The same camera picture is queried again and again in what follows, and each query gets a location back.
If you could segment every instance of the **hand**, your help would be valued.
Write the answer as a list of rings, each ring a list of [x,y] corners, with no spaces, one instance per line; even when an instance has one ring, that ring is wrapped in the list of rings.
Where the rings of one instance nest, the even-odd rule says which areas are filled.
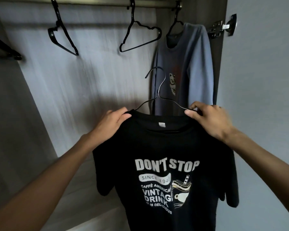
[[[95,147],[110,139],[117,132],[120,125],[131,117],[128,113],[124,114],[125,112],[127,112],[125,107],[114,112],[108,110],[92,131],[81,136],[79,142],[82,142],[82,145],[92,151]]]
[[[227,135],[235,129],[227,111],[217,105],[206,105],[199,101],[192,103],[189,108],[196,107],[202,111],[203,116],[192,110],[185,110],[185,114],[198,121],[209,135],[225,142]]]

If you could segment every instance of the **graphic print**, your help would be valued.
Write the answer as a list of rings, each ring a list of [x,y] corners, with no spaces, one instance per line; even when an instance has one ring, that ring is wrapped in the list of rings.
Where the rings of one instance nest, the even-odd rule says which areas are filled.
[[[186,176],[184,182],[181,182],[179,180],[172,181],[171,198],[173,198],[174,195],[175,202],[178,201],[177,203],[174,203],[174,208],[181,207],[184,204],[187,196],[189,195],[189,190],[192,186],[192,183],[187,183],[188,178],[189,175]]]
[[[169,73],[170,78],[170,89],[173,95],[176,95],[176,76],[172,73]]]
[[[189,195],[192,182],[188,182],[190,174],[183,174],[184,182],[174,180],[169,171],[192,172],[200,164],[200,161],[182,161],[167,158],[161,160],[136,159],[136,170],[152,170],[160,173],[168,173],[166,176],[158,176],[155,173],[143,173],[138,176],[141,182],[141,189],[147,205],[151,207],[162,207],[169,214],[173,209],[182,207]]]

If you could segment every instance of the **hanger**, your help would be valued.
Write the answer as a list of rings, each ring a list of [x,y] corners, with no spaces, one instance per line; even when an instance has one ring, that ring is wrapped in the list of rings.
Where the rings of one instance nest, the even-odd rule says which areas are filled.
[[[66,30],[65,26],[63,25],[63,22],[62,22],[60,13],[59,13],[59,8],[58,8],[58,3],[57,3],[57,1],[56,1],[56,0],[51,0],[51,3],[52,3],[52,5],[53,5],[54,11],[56,12],[56,15],[57,15],[56,26],[48,29],[48,35],[49,35],[51,41],[52,41],[55,45],[57,45],[57,46],[59,46],[60,48],[64,49],[65,51],[68,51],[69,53],[71,53],[71,54],[73,54],[73,55],[75,55],[75,56],[78,56],[78,55],[79,55],[78,50],[77,50],[77,48],[75,47],[74,43],[72,42],[69,34],[67,33],[67,30]],[[57,41],[57,39],[56,39],[56,37],[55,37],[55,35],[54,35],[54,31],[58,31],[58,27],[62,27],[62,29],[63,29],[63,31],[64,31],[67,39],[69,40],[71,46],[74,48],[75,53],[73,53],[72,51],[68,50],[66,47],[64,47],[63,45],[61,45],[61,44],[58,43],[58,41]]]
[[[6,56],[0,56],[0,59],[14,59],[18,61],[22,59],[22,56],[19,52],[11,49],[2,40],[0,40],[0,49],[8,53]]]
[[[135,0],[130,0],[130,1],[131,1],[131,23],[130,23],[130,25],[128,26],[127,33],[126,33],[126,36],[125,36],[125,38],[124,38],[124,40],[123,40],[123,43],[120,44],[120,47],[119,47],[119,50],[120,50],[120,52],[122,52],[122,53],[123,53],[123,52],[126,52],[126,51],[129,51],[129,50],[132,50],[132,49],[139,48],[139,47],[144,46],[144,45],[147,45],[147,44],[150,44],[150,43],[152,43],[152,42],[154,42],[154,41],[159,40],[159,39],[161,38],[161,36],[162,36],[162,30],[161,30],[159,27],[148,27],[148,26],[142,25],[139,21],[135,21],[135,19],[134,19]],[[157,37],[155,40],[151,40],[151,41],[149,41],[149,42],[147,42],[147,43],[144,43],[144,44],[142,44],[142,45],[139,45],[139,46],[136,46],[136,47],[134,47],[134,48],[131,48],[131,49],[122,51],[122,45],[125,44],[126,39],[127,39],[128,35],[129,35],[129,32],[130,32],[130,30],[131,30],[131,27],[133,26],[134,23],[137,23],[137,24],[138,24],[139,26],[141,26],[141,27],[146,27],[146,28],[148,28],[149,30],[153,30],[153,29],[156,28],[156,29],[158,30],[158,37]]]
[[[160,85],[159,88],[158,88],[158,94],[157,94],[157,96],[156,96],[155,98],[153,98],[153,99],[150,99],[150,100],[147,100],[147,101],[143,102],[137,109],[139,109],[143,104],[145,104],[145,103],[147,103],[147,102],[149,102],[149,101],[151,101],[151,100],[155,100],[157,97],[159,97],[159,98],[161,98],[161,99],[163,99],[163,100],[171,100],[172,102],[175,102],[173,99],[162,98],[162,97],[160,96],[161,86],[162,86],[162,84],[163,84],[163,83],[165,82],[165,80],[166,80],[166,72],[164,71],[164,69],[163,69],[162,67],[160,67],[160,66],[155,66],[155,67],[153,67],[153,68],[149,71],[149,73],[147,73],[147,75],[146,75],[145,78],[147,78],[147,77],[149,76],[149,74],[151,73],[151,71],[154,70],[154,69],[161,69],[161,70],[163,71],[163,73],[165,74],[165,78],[164,78],[164,80],[162,81],[161,85]],[[179,105],[177,102],[175,102],[175,103],[176,103],[180,108],[182,108],[182,109],[192,110],[192,109],[183,108],[183,107],[182,107],[181,105]]]
[[[176,7],[171,9],[171,11],[176,10],[176,14],[175,14],[175,16],[174,16],[174,22],[173,22],[173,24],[171,25],[171,27],[170,27],[170,29],[169,29],[166,37],[168,37],[168,36],[170,35],[170,32],[171,32],[173,26],[174,26],[176,23],[181,23],[181,25],[184,25],[184,23],[183,23],[182,21],[178,21],[178,13],[179,13],[179,11],[182,9],[181,0],[177,0],[176,3],[177,3]]]

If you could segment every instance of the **gray sweatshirt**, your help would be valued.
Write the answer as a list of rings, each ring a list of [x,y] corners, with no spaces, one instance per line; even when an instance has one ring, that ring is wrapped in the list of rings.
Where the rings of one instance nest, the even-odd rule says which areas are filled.
[[[170,35],[158,44],[154,66],[162,67],[166,80],[160,96],[170,98],[187,108],[194,101],[213,104],[213,66],[210,42],[203,25],[185,23],[184,30]],[[165,74],[155,69],[152,78],[152,98]],[[154,115],[184,115],[184,110],[169,100],[157,98],[152,103]]]

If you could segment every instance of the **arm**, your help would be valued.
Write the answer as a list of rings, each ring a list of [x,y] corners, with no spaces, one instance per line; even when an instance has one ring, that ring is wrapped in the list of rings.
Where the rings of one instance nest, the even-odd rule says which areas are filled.
[[[0,231],[40,230],[88,154],[131,117],[124,114],[126,111],[126,108],[108,111],[95,129],[81,136],[69,151],[0,208]]]
[[[195,101],[185,114],[197,120],[216,139],[232,148],[262,178],[289,212],[289,165],[260,147],[244,133],[232,126],[227,112],[217,105]]]

